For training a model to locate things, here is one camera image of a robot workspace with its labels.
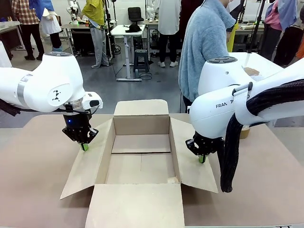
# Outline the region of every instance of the black pants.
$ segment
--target black pants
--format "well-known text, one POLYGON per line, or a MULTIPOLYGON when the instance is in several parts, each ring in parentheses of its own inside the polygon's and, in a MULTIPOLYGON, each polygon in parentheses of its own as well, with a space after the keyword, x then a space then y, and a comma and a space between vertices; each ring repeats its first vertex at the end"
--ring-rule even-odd
POLYGON ((302 36, 303 30, 300 28, 288 27, 277 46, 274 63, 279 66, 290 64, 299 49, 302 36))
POLYGON ((43 55, 44 48, 43 48, 42 41, 40 38, 39 24, 21 25, 21 30, 22 30, 22 40, 23 40, 25 49, 27 50, 28 56, 33 56, 33 49, 32 49, 32 45, 30 43, 30 35, 33 35, 33 38, 37 45, 39 55, 40 56, 43 55))
POLYGON ((59 33, 53 33, 49 35, 51 38, 53 48, 60 48, 61 47, 61 40, 59 38, 59 33))
POLYGON ((270 25, 265 24, 262 47, 260 51, 261 56, 271 61, 272 54, 280 39, 281 32, 282 31, 274 29, 270 27, 270 25))
POLYGON ((193 102, 188 100, 186 97, 182 96, 182 99, 184 100, 185 106, 186 106, 186 111, 185 113, 188 113, 188 106, 191 106, 193 102))
POLYGON ((168 38, 170 42, 170 60, 171 62, 176 61, 176 49, 177 49, 177 35, 163 35, 160 33, 160 40, 159 40, 159 46, 160 46, 160 61, 164 62, 166 58, 166 49, 167 49, 167 43, 168 38))

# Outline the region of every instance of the yellow vest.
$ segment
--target yellow vest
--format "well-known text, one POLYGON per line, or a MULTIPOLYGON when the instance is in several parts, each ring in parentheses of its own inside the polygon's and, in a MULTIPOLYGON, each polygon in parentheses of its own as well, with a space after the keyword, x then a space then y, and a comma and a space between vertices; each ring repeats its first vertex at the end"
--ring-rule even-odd
POLYGON ((103 0, 86 0, 86 5, 82 13, 98 25, 105 25, 104 1, 103 0))

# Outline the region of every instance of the blue fuzzy jacket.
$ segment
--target blue fuzzy jacket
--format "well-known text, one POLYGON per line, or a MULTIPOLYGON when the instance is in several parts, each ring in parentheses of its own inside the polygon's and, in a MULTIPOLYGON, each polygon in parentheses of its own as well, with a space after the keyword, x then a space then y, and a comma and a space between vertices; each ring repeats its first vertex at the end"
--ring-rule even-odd
POLYGON ((205 0, 192 14, 186 29, 180 71, 181 93, 190 101, 199 96, 200 73, 206 60, 227 56, 226 29, 235 24, 219 0, 205 0))

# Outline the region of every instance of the black chair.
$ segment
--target black chair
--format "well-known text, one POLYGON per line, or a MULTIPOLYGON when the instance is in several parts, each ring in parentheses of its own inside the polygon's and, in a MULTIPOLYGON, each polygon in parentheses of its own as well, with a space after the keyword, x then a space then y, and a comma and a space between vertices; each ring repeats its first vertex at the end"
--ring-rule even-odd
POLYGON ((129 20, 135 22, 143 21, 142 11, 140 7, 130 7, 128 8, 129 20))

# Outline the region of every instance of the cardboard box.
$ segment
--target cardboard box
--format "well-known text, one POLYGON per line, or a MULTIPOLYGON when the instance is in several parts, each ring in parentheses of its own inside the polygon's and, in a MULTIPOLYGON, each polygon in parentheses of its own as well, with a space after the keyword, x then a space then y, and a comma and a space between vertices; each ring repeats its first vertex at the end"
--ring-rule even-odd
POLYGON ((218 193, 210 163, 185 141, 191 124, 169 117, 163 100, 118 102, 79 151, 61 199, 94 186, 86 228, 183 228, 181 183, 218 193))

